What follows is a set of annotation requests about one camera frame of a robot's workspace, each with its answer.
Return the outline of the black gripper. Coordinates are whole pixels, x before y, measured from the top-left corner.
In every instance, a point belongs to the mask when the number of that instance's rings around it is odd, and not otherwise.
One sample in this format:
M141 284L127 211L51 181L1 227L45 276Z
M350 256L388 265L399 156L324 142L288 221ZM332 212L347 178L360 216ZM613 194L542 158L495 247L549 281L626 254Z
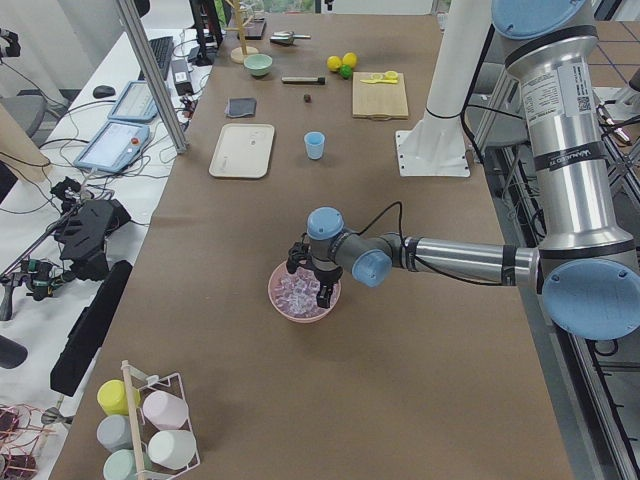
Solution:
M311 243L306 240L303 233L298 241L288 251L286 270L293 275L299 268L314 273L315 278L321 284L316 295L317 305L325 307L331 305L334 284L337 284L343 274L343 268L330 260L317 259L312 255Z

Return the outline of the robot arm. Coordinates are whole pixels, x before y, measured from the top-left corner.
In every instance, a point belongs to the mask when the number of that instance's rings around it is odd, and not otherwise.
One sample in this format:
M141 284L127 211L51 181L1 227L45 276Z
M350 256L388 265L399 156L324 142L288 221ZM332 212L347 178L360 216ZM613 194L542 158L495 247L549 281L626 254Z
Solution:
M367 286L393 268L429 271L485 286L534 287L544 311L565 331L611 340L639 325L639 267L632 235L616 222L606 147L587 58L598 36L586 1L458 1L423 119L397 141L403 175L449 175L438 156L464 105L481 43L496 32L506 71L518 84L540 188L546 234L535 248L415 238L366 237L331 207L314 210L288 254L287 270L311 271L328 307L343 273Z

